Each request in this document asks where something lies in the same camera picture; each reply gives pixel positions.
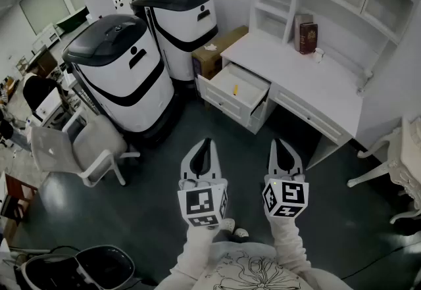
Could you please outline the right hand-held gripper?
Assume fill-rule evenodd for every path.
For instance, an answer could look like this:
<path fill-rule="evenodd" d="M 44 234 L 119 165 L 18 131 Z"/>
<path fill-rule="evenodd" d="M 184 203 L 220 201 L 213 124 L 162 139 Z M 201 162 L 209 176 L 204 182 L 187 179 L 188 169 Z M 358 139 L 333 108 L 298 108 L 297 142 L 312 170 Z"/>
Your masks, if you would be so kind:
<path fill-rule="evenodd" d="M 298 217 L 308 206 L 309 184 L 291 180 L 303 173 L 303 164 L 295 149 L 282 139 L 271 142 L 268 173 L 262 191 L 266 214 L 272 218 Z"/>

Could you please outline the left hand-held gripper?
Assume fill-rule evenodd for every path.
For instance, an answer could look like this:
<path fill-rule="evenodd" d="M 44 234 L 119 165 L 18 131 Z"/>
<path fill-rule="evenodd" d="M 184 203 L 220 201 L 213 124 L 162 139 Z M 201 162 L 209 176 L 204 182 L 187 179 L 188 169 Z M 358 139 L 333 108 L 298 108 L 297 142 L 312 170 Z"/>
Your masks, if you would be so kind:
<path fill-rule="evenodd" d="M 216 143 L 205 138 L 194 145 L 181 163 L 178 200 L 182 218 L 189 226 L 216 227 L 228 204 L 227 181 L 222 177 Z M 211 180 L 192 180 L 199 178 Z"/>

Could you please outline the small white desk drawer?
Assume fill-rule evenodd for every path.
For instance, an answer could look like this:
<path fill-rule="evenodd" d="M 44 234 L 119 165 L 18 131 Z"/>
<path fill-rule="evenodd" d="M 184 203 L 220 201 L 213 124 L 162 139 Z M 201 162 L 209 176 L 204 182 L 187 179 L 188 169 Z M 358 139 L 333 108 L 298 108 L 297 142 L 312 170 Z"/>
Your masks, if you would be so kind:
<path fill-rule="evenodd" d="M 270 84 L 233 63 L 226 65 L 211 80 L 198 76 L 201 98 L 226 116 L 256 134 L 270 112 Z M 238 93 L 233 95 L 235 84 Z"/>

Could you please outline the person's right forearm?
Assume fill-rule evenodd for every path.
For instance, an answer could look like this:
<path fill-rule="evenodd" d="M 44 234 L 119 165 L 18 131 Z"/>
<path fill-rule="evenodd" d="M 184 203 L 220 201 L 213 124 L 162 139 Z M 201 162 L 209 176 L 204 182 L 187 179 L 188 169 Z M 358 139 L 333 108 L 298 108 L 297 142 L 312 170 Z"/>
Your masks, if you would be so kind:
<path fill-rule="evenodd" d="M 311 269 L 311 263 L 307 260 L 306 249 L 295 220 L 270 216 L 269 222 L 277 264 L 303 278 L 305 272 Z"/>

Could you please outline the person's left forearm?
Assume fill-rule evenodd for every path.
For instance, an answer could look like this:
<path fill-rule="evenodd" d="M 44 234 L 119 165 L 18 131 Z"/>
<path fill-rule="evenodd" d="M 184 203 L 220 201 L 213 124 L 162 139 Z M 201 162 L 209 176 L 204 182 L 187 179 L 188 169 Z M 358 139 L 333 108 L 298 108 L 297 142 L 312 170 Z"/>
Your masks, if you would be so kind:
<path fill-rule="evenodd" d="M 207 268 L 213 239 L 220 227 L 194 227 L 187 230 L 187 241 L 177 264 L 171 270 L 171 290 L 191 290 Z"/>

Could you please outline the wide white desk drawer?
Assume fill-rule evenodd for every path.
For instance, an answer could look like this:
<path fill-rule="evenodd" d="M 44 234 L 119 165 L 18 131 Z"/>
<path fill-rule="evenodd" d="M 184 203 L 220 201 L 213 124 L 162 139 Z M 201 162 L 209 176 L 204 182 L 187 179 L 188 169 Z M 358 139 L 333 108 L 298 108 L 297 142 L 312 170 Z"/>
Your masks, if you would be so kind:
<path fill-rule="evenodd" d="M 308 108 L 306 104 L 301 103 L 298 99 L 290 97 L 281 89 L 272 87 L 269 92 L 269 97 L 274 102 L 317 129 L 334 143 L 339 144 L 347 138 L 347 134 L 340 127 L 329 121 L 327 117 L 322 116 L 312 107 Z"/>

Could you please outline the white desk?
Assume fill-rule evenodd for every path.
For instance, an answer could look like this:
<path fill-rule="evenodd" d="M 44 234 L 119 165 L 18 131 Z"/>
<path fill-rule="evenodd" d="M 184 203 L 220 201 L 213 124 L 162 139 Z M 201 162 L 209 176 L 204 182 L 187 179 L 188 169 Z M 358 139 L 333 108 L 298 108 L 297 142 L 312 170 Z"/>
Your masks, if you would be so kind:
<path fill-rule="evenodd" d="M 296 52 L 291 45 L 252 33 L 243 36 L 221 55 L 224 65 L 232 62 L 265 79 L 270 82 L 270 89 L 279 88 L 308 108 L 312 107 L 347 134 L 339 144 L 322 134 L 308 168 L 356 137 L 362 97 L 357 95 L 357 87 L 348 71 L 330 57 L 315 63 L 312 57 Z"/>

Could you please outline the person's white printed sweatshirt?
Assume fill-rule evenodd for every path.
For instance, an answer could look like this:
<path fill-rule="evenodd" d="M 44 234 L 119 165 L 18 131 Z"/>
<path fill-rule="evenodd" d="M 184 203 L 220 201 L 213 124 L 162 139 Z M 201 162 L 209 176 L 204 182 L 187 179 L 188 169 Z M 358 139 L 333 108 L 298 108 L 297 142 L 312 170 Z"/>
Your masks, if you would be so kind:
<path fill-rule="evenodd" d="M 352 290 L 333 274 L 312 267 L 302 278 L 279 266 L 262 247 L 227 247 L 218 256 L 211 249 L 207 268 L 191 290 Z M 156 290 L 171 290 L 170 275 Z"/>

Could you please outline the brown cardboard box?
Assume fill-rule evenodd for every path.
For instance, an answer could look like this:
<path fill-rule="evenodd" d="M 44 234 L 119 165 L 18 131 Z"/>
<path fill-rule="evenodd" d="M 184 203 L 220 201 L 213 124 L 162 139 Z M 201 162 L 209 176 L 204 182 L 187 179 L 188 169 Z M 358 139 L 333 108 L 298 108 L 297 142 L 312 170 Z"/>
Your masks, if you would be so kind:
<path fill-rule="evenodd" d="M 240 26 L 223 36 L 212 39 L 206 44 L 209 45 L 213 43 L 217 45 L 217 51 L 206 51 L 204 46 L 194 50 L 191 54 L 194 78 L 197 79 L 198 76 L 202 76 L 211 80 L 215 75 L 217 75 L 222 69 L 221 53 L 245 36 L 248 32 L 249 28 L 247 26 Z"/>

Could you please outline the ornate white chair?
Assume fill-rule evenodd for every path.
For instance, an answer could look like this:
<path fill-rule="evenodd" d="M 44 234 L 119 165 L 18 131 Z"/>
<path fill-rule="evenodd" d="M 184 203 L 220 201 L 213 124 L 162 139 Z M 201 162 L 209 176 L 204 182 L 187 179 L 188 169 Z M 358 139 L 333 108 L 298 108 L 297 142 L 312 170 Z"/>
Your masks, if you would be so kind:
<path fill-rule="evenodd" d="M 421 116 L 409 122 L 401 119 L 401 126 L 379 138 L 369 150 L 357 153 L 358 158 L 373 155 L 383 145 L 388 145 L 387 160 L 371 171 L 347 182 L 348 187 L 389 174 L 390 180 L 403 187 L 403 193 L 412 198 L 412 209 L 395 215 L 394 224 L 403 218 L 421 218 Z"/>

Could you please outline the dark red book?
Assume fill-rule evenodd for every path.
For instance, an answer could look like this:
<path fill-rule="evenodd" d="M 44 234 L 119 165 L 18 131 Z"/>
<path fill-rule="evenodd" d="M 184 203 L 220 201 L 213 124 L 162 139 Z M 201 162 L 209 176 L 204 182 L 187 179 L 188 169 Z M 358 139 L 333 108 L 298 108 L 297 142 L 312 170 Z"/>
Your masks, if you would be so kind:
<path fill-rule="evenodd" d="M 313 53 L 318 43 L 318 24 L 305 23 L 299 27 L 299 52 L 307 55 Z"/>

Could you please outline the beige book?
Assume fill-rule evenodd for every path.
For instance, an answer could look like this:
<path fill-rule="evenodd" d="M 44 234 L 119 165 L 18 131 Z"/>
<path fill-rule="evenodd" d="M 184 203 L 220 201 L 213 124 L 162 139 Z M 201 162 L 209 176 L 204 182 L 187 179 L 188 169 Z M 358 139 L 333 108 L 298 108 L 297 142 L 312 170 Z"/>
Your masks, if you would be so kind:
<path fill-rule="evenodd" d="M 301 24 L 313 23 L 312 14 L 297 13 L 294 18 L 294 47 L 296 51 L 300 51 L 300 26 Z"/>

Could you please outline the silver laptop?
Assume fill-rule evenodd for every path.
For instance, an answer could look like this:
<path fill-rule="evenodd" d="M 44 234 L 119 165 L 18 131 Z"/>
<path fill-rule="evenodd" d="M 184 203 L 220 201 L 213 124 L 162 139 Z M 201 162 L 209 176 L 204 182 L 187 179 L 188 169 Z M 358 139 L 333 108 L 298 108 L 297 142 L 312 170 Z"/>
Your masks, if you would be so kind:
<path fill-rule="evenodd" d="M 42 172 L 82 172 L 66 132 L 34 126 L 31 130 L 31 147 L 36 166 Z"/>

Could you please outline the green table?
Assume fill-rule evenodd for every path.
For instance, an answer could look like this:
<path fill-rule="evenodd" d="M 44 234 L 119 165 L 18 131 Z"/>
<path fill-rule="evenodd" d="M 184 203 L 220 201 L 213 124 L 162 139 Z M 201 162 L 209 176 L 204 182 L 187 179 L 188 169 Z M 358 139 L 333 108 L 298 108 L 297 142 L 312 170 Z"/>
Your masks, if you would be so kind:
<path fill-rule="evenodd" d="M 56 23 L 57 27 L 62 29 L 64 33 L 70 33 L 87 21 L 86 16 L 89 14 L 88 8 L 82 7 L 75 13 L 68 15 Z"/>

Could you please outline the white low cabinet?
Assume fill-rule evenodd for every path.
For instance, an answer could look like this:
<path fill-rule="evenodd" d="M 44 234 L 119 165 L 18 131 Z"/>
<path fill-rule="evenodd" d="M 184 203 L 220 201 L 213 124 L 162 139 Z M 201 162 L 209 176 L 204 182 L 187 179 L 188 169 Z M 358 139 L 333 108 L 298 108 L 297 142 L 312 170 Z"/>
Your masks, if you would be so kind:
<path fill-rule="evenodd" d="M 57 30 L 57 26 L 50 23 L 36 36 L 35 41 L 32 43 L 32 51 L 37 53 L 43 47 L 50 48 L 50 46 L 60 40 L 61 33 Z"/>

